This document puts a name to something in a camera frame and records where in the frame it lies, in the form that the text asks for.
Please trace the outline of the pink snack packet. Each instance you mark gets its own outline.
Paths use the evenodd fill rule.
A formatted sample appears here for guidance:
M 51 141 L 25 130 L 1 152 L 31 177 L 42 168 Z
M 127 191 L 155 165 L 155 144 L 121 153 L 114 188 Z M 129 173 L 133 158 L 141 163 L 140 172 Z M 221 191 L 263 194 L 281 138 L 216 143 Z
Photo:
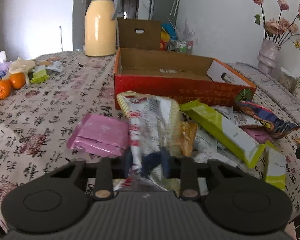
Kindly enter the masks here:
M 121 157 L 129 147 L 129 124 L 98 114 L 86 114 L 66 146 L 102 158 Z

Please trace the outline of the patterned calligraphy tablecloth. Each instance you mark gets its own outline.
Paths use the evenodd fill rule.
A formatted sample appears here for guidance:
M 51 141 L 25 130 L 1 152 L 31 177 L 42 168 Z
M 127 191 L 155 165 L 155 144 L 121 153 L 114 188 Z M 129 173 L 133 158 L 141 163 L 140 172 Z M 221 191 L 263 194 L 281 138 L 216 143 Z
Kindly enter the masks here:
M 66 69 L 40 84 L 31 84 L 0 100 L 0 206 L 10 191 L 72 159 L 98 157 L 68 149 L 66 142 L 86 113 L 121 119 L 114 105 L 114 56 L 87 57 L 67 51 L 56 57 Z M 293 119 L 257 87 L 253 100 L 280 119 Z M 300 215 L 300 161 L 296 158 L 300 128 L 276 142 L 286 156 L 286 193 L 293 216 Z M 0 226 L 6 223 L 0 210 Z

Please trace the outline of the yellow thermos jug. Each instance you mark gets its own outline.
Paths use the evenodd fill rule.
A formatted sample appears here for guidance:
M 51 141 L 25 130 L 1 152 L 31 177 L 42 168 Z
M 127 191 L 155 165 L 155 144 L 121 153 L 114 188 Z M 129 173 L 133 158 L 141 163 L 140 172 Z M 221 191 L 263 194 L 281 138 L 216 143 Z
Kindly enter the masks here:
M 91 0 L 85 15 L 85 55 L 101 57 L 116 53 L 116 18 L 120 2 Z

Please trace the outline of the clear storage jar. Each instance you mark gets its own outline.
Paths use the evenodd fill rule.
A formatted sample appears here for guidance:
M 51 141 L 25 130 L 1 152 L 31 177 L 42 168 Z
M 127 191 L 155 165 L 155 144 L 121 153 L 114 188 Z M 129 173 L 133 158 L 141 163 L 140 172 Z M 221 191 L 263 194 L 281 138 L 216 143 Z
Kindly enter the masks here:
M 281 67 L 278 81 L 290 93 L 293 93 L 293 91 L 296 87 L 297 78 L 292 73 L 290 73 L 288 70 Z

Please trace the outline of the dried pink roses bouquet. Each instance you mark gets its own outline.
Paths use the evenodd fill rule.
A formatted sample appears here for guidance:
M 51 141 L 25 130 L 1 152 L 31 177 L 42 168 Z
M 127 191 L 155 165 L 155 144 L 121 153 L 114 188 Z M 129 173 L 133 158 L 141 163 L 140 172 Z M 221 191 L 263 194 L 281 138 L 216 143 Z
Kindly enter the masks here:
M 263 37 L 265 40 L 271 41 L 277 47 L 281 47 L 285 42 L 294 36 L 298 36 L 294 42 L 297 49 L 300 48 L 300 34 L 296 21 L 300 22 L 300 4 L 298 12 L 292 21 L 283 17 L 283 13 L 290 9 L 285 0 L 277 0 L 279 6 L 279 16 L 277 18 L 266 19 L 266 12 L 264 9 L 264 0 L 252 0 L 254 4 L 259 5 L 261 13 L 254 16 L 254 22 L 257 25 L 263 26 Z

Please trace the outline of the grey folded blanket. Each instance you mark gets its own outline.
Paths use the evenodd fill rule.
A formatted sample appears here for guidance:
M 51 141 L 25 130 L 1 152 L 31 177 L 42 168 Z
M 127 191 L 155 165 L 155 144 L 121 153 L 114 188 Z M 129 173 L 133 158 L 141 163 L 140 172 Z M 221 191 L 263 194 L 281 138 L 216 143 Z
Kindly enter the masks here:
M 228 63 L 279 105 L 300 126 L 300 102 L 283 85 L 257 67 L 242 62 Z

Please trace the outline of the pink ribbed flower vase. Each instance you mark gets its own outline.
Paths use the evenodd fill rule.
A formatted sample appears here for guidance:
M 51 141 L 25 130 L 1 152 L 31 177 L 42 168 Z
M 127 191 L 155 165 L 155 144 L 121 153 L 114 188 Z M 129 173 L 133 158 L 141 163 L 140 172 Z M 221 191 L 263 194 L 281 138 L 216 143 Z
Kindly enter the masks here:
M 271 75 L 277 67 L 279 52 L 280 48 L 275 42 L 264 38 L 257 56 L 258 69 Z

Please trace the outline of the green packet near oranges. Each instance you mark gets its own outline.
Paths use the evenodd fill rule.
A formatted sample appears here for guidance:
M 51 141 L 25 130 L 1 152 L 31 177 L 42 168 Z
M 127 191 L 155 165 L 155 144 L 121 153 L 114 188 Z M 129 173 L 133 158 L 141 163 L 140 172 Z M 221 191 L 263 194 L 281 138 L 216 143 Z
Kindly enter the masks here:
M 33 73 L 30 83 L 42 83 L 49 78 L 50 76 L 47 74 L 46 69 L 41 69 Z

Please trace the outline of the dark blue orange snack bag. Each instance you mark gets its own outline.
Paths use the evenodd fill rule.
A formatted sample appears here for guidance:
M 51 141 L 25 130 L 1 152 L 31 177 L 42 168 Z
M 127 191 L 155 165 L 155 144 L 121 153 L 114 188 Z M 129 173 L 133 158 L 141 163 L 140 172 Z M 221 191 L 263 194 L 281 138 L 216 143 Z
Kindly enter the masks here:
M 246 115 L 256 119 L 275 139 L 297 131 L 300 126 L 278 118 L 271 110 L 252 101 L 235 101 L 237 107 Z

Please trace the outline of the orange mandarin front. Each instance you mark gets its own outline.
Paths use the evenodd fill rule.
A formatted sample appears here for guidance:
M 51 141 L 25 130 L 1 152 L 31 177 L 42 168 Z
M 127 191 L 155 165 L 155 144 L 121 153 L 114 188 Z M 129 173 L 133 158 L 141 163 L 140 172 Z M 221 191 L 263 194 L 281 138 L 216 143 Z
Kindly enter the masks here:
M 10 81 L 8 80 L 1 80 L 0 81 L 0 100 L 7 98 L 12 90 L 12 86 Z

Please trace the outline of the small green white snack packet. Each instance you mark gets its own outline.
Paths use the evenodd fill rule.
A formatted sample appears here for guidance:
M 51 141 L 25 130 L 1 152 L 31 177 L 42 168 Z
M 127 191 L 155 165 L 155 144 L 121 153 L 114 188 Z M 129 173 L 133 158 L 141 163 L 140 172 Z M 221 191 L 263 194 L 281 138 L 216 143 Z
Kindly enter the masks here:
M 286 158 L 269 141 L 265 143 L 267 154 L 264 181 L 282 191 L 286 189 Z

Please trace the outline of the large white red snack bag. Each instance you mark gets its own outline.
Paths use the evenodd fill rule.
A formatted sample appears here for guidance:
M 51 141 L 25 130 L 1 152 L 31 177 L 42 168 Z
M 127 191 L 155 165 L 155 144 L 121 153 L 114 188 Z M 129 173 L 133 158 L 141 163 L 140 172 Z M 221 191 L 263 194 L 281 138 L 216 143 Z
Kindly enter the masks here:
M 132 171 L 143 181 L 177 192 L 180 181 L 164 176 L 162 155 L 181 156 L 181 113 L 168 97 L 127 91 L 116 96 L 129 120 Z

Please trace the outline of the grey refrigerator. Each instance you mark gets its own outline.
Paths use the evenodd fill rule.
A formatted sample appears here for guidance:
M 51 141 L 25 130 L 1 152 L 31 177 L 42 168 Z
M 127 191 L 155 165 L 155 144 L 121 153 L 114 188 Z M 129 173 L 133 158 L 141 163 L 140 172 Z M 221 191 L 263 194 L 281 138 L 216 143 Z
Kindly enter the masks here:
M 149 0 L 150 20 L 160 21 L 161 23 L 176 24 L 178 7 L 180 0 Z

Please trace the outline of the red orange cardboard box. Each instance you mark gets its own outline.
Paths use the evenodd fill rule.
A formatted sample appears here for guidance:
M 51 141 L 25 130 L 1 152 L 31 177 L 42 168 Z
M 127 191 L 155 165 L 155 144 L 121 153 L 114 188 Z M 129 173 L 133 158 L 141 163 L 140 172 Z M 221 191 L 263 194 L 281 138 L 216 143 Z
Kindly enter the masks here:
M 120 48 L 114 66 L 115 94 L 133 91 L 209 106 L 250 100 L 256 86 L 218 59 L 160 50 Z

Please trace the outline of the long green white snack box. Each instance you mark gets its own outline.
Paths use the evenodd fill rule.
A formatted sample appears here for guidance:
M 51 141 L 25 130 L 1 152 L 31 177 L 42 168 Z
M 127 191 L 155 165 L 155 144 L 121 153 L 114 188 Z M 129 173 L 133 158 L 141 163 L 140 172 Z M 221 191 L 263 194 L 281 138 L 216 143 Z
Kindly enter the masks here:
M 180 105 L 180 110 L 213 135 L 248 168 L 254 168 L 266 146 L 259 144 L 218 111 L 199 100 Z

